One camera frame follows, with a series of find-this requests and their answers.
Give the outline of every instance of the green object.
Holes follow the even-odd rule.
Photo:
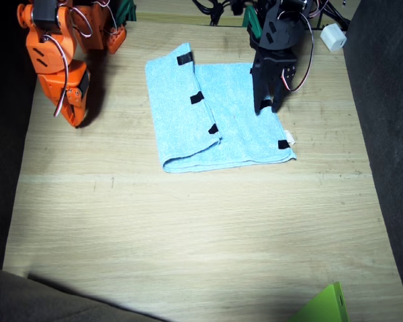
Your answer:
[[[122,25],[126,21],[136,21],[136,6],[133,0],[122,0],[116,11],[116,25]]]
[[[244,11],[242,27],[248,27],[248,25],[253,32],[254,37],[256,39],[260,39],[263,30],[260,27],[257,12],[255,12],[255,9],[252,5],[249,5]]]
[[[328,285],[288,322],[349,322],[340,282]]]

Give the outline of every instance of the white tag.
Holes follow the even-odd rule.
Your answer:
[[[296,144],[296,141],[295,141],[295,139],[293,138],[293,136],[291,135],[291,133],[286,129],[286,130],[284,130],[284,132],[285,132],[285,136],[287,137],[287,142],[288,142],[288,144],[291,144],[292,146],[294,145],[294,144]]]

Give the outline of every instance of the white plastic block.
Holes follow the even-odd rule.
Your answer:
[[[347,37],[339,28],[339,26],[334,23],[332,25],[326,26],[322,30],[321,40],[331,52],[334,52],[335,50],[341,49],[345,45]]]

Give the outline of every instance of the light wood grain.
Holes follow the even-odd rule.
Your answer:
[[[54,119],[36,87],[5,270],[182,322],[286,321],[341,281],[352,321],[403,321],[343,53],[317,32],[308,82],[279,112],[296,161],[167,174],[146,61],[183,42],[198,64],[252,62],[254,51],[241,28],[127,28],[92,70],[104,73],[105,96],[90,126]],[[302,64],[309,49],[306,38]]]
[[[352,19],[360,0],[347,0],[345,6],[343,0],[330,0],[336,9],[347,19]],[[200,0],[206,7],[212,4],[208,0]],[[209,25],[210,16],[202,14],[192,0],[137,0],[136,15],[138,21],[154,21],[167,23],[184,23],[193,25]],[[243,15],[235,16],[230,6],[224,8],[224,13],[219,25],[241,26]],[[310,20],[312,27],[318,25],[318,18]],[[334,20],[323,15],[320,27],[334,23]]]

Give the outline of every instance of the folded towel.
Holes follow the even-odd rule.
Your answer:
[[[189,44],[146,64],[160,161],[198,172],[295,158],[276,113],[255,115],[251,64],[194,66]]]

